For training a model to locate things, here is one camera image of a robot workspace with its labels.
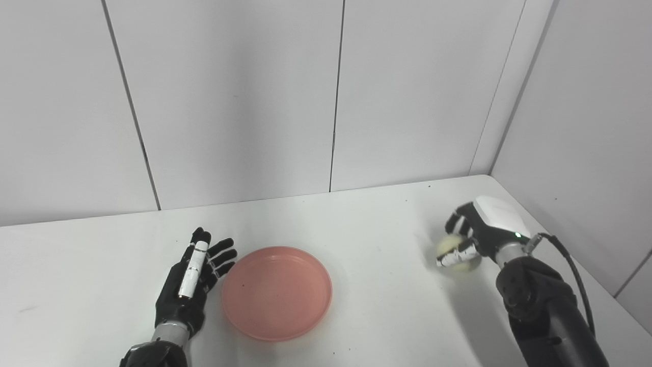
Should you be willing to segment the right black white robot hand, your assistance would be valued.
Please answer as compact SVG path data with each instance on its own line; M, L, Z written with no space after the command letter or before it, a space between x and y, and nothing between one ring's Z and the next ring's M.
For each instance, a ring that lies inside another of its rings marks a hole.
M444 231L460 242L437 256L438 267L449 268L485 256L502 268L515 258L529 256L526 247L531 233L519 212L498 198L480 196L457 207Z

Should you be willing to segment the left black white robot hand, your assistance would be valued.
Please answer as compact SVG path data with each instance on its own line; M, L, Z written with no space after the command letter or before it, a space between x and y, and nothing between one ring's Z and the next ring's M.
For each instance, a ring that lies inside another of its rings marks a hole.
M154 325L179 322L193 337L203 327L209 292L235 265L238 256L231 238L211 244L212 235L196 228L181 260L166 277L155 303Z

